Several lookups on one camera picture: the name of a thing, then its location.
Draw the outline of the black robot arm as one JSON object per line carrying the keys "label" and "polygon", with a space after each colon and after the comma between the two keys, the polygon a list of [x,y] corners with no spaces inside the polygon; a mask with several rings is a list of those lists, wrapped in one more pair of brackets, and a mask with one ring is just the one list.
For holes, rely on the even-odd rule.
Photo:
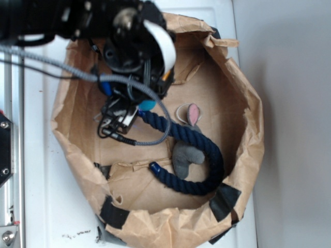
{"label": "black robot arm", "polygon": [[151,1],[1,1],[1,44],[44,45],[56,36],[103,38],[113,73],[131,76],[163,98],[173,81],[174,36]]}

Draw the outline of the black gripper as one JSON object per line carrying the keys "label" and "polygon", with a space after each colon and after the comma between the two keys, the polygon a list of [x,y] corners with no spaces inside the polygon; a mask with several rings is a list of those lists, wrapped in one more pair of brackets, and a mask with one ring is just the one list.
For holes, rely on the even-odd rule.
{"label": "black gripper", "polygon": [[[174,69],[171,68],[165,73],[162,72],[162,69],[161,63],[155,59],[150,59],[135,72],[122,74],[116,72],[115,75],[121,75],[129,80],[143,84],[151,89],[160,99],[163,99],[174,82]],[[98,87],[108,97],[121,97],[134,103],[141,103],[144,100],[151,99],[151,97],[135,87],[117,81],[103,81],[98,84]]]}

